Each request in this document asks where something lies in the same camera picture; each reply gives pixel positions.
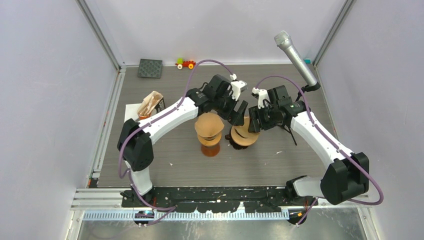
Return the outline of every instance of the toy car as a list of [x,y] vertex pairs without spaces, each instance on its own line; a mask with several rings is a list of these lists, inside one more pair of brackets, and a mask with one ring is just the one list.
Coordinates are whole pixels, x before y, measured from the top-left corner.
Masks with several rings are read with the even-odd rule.
[[182,58],[178,58],[176,60],[175,65],[176,65],[177,69],[183,69],[183,67],[193,69],[196,65],[196,62],[195,61],[183,61]]

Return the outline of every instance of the microphone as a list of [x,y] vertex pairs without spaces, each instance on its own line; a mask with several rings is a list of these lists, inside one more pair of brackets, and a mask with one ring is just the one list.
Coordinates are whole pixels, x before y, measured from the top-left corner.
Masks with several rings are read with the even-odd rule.
[[305,61],[301,58],[301,55],[296,50],[295,46],[292,43],[292,39],[286,31],[281,31],[274,37],[275,43],[277,47],[285,52],[287,57],[296,67],[297,71],[306,81],[307,86],[305,87],[304,92],[315,91],[320,88],[320,83],[315,78],[314,74],[312,74],[309,67],[306,65]]

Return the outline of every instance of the wall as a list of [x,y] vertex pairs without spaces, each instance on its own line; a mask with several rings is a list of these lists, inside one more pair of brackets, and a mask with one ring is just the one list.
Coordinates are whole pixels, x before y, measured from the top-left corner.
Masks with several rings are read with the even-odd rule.
[[422,239],[424,2],[357,1],[319,72],[339,138],[385,193],[382,239]]
[[0,239],[64,239],[116,71],[73,0],[0,3]]
[[287,31],[313,59],[345,0],[88,0],[118,59],[174,64],[177,58],[225,63],[289,63],[274,36]]

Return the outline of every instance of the dark gray coaster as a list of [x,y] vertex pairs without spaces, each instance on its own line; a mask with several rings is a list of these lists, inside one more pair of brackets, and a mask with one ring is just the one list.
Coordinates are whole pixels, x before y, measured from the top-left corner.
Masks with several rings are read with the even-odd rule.
[[139,78],[160,79],[162,76],[162,60],[140,59]]

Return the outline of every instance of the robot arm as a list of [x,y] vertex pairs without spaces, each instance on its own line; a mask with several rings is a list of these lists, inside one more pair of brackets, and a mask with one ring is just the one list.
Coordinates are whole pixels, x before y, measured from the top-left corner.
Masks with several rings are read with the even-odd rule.
[[[323,177],[300,176],[286,183],[287,195],[296,197],[316,196],[326,198],[331,204],[337,205],[348,199],[366,193],[369,180],[340,153],[348,153],[362,168],[369,171],[369,160],[365,154],[353,153],[335,139],[310,112],[313,126],[303,101],[292,102],[285,86],[270,90],[252,90],[252,95],[258,98],[258,106],[249,108],[249,131],[257,133],[261,129],[268,130],[279,124],[287,126],[298,133],[316,152],[321,159],[326,172]],[[340,150],[317,130],[322,130]]]
[[230,81],[217,74],[202,89],[193,88],[187,91],[182,104],[180,101],[167,107],[152,117],[135,122],[128,119],[122,127],[117,145],[121,150],[123,142],[140,126],[146,126],[131,138],[123,150],[125,164],[131,171],[134,184],[140,195],[146,194],[153,185],[150,180],[149,165],[152,163],[153,145],[166,133],[178,125],[194,119],[203,113],[215,110],[217,114],[232,125],[243,125],[248,103],[242,101],[235,111],[240,93],[247,88],[244,81]]

